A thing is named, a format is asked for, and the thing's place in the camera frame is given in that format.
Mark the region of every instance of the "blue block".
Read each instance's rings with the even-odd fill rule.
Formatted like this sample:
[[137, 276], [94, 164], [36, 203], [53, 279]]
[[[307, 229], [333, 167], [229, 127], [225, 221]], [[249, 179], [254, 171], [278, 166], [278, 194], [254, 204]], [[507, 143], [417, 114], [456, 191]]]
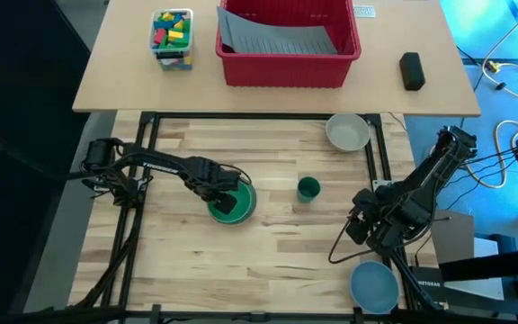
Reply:
[[183, 19], [182, 13], [174, 13], [174, 15], [175, 15], [175, 18], [173, 19], [173, 24], [176, 24]]
[[169, 22], [165, 22], [165, 21], [162, 21], [162, 22], [153, 22], [153, 29], [155, 30], [158, 30], [158, 29], [170, 29], [170, 28], [173, 28], [173, 26], [175, 25], [174, 22], [172, 21], [169, 21]]

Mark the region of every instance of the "black metal frame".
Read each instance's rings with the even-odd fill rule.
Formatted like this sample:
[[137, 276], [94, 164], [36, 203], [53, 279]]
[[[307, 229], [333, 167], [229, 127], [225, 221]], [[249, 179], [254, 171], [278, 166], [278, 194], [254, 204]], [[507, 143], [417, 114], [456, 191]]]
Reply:
[[[164, 118], [184, 118], [184, 119], [278, 119], [278, 120], [320, 120], [329, 119], [333, 114], [329, 113], [217, 113], [217, 112], [143, 112], [141, 114], [136, 136], [136, 144], [141, 145], [145, 138], [147, 126], [151, 122], [151, 131], [149, 133], [149, 141], [147, 147], [154, 149], [156, 146], [156, 138], [159, 131], [160, 122]], [[377, 133], [377, 142], [379, 147], [381, 169], [384, 180], [391, 180], [389, 168], [389, 158], [387, 147], [383, 136], [383, 128], [381, 118], [378, 114], [362, 115], [367, 123], [375, 127]], [[367, 156], [367, 167], [369, 168], [370, 185], [377, 179], [377, 169], [373, 157], [373, 148], [371, 142], [365, 147]], [[129, 170], [129, 176], [137, 173], [135, 167]], [[144, 169], [143, 177], [148, 177], [149, 169]], [[250, 322], [266, 322], [270, 320], [349, 320], [352, 324], [363, 324], [365, 320], [384, 321], [397, 323], [495, 323], [495, 324], [514, 324], [518, 323], [511, 320], [485, 319], [464, 315], [449, 313], [447, 311], [428, 311], [418, 310], [416, 298], [411, 290], [405, 287], [405, 297], [407, 302], [407, 310], [395, 308], [388, 315], [368, 315], [362, 314], [360, 308], [353, 308], [352, 314], [333, 314], [333, 313], [269, 313], [269, 312], [221, 312], [221, 311], [164, 311], [161, 305], [155, 304], [152, 310], [147, 311], [130, 311], [126, 310], [129, 298], [130, 284], [135, 256], [137, 253], [139, 229], [143, 218], [144, 203], [136, 208], [135, 217], [132, 222], [131, 231], [125, 243], [123, 243], [125, 225], [129, 215], [129, 209], [122, 207], [119, 222], [115, 231], [113, 241], [112, 257], [110, 266], [102, 275], [98, 284], [90, 291], [90, 293], [80, 301], [77, 305], [68, 307], [65, 310], [42, 310], [35, 313], [26, 313], [13, 315], [0, 319], [0, 323], [90, 323], [102, 322], [108, 320], [120, 320], [124, 323], [127, 318], [143, 318], [150, 319], [151, 324], [160, 324], [163, 319], [174, 320], [246, 320]], [[118, 304], [111, 304], [112, 286], [114, 282], [114, 274], [123, 259], [126, 258], [126, 265], [123, 273], [121, 285], [121, 293]], [[390, 267], [390, 260], [384, 258], [383, 262]], [[101, 306], [94, 307], [95, 302], [103, 293]]]
[[[143, 112], [139, 120], [138, 132], [135, 139], [136, 144], [141, 145], [145, 137], [147, 125], [151, 122], [151, 132], [149, 135], [149, 141], [147, 147], [153, 149], [156, 145], [157, 133], [163, 119], [256, 119], [256, 120], [315, 120], [315, 121], [326, 121], [333, 116], [332, 113], [262, 113], [262, 112]], [[361, 117], [367, 121], [370, 125], [375, 127], [377, 134], [377, 142], [380, 152], [381, 168], [384, 176], [384, 180], [391, 180], [391, 173], [389, 168], [389, 158], [387, 156], [387, 148], [385, 145], [385, 138], [383, 136], [383, 128], [380, 115], [378, 114], [365, 114]], [[365, 155], [367, 158], [367, 168], [369, 170], [369, 180], [372, 186], [374, 180], [379, 180], [377, 177], [377, 169], [375, 167], [375, 159], [373, 156], [373, 147], [371, 142], [365, 146]], [[129, 170], [129, 176], [134, 176], [137, 172], [135, 167]], [[149, 176], [149, 170], [146, 169], [143, 172], [143, 177]], [[141, 226], [143, 217], [144, 203], [140, 204], [135, 211], [135, 218], [131, 231], [138, 230]], [[110, 259], [110, 266], [116, 266], [116, 262], [120, 257], [121, 246], [123, 245], [123, 234], [125, 232], [125, 224], [127, 222], [129, 208], [122, 207], [120, 212], [117, 229], [115, 231], [115, 238], [113, 241], [112, 255]], [[127, 300], [129, 298], [130, 282], [132, 277], [132, 270], [135, 262], [135, 255], [137, 251], [137, 240], [130, 242], [130, 252], [127, 256], [125, 270], [123, 273], [123, 280], [121, 286], [121, 293], [119, 297], [118, 305], [126, 307]], [[401, 252], [405, 255], [405, 250], [401, 248]], [[388, 257], [382, 258], [383, 264], [391, 268], [390, 260]], [[101, 306], [106, 307], [111, 304], [112, 287], [114, 283], [114, 277], [111, 277], [105, 287]], [[416, 302], [413, 293], [403, 283], [405, 287], [405, 297], [407, 302], [407, 308], [410, 310], [416, 309]]]

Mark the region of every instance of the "red block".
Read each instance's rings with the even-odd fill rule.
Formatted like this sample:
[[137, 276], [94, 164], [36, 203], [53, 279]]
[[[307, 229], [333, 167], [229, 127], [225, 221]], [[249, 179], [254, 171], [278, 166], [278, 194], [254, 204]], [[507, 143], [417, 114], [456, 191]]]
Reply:
[[158, 29], [157, 32], [155, 33], [155, 38], [153, 39], [153, 42], [155, 44], [161, 44], [161, 42], [163, 41], [163, 38], [165, 37], [165, 30], [164, 29]]

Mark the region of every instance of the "white bowl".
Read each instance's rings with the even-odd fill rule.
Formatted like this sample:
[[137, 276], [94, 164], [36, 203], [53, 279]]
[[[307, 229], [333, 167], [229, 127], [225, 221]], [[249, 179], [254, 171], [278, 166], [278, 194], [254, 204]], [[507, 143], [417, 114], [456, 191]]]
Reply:
[[369, 125], [355, 113], [338, 113], [325, 126], [331, 145], [342, 152], [362, 149], [371, 139]]

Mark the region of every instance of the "blue bowl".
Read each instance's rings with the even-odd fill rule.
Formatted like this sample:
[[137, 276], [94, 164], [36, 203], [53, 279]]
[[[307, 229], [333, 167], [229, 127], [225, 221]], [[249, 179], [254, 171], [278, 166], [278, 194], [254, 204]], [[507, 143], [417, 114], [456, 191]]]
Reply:
[[366, 261], [351, 273], [351, 295], [364, 311], [386, 314], [397, 305], [399, 286], [389, 268], [379, 262]]

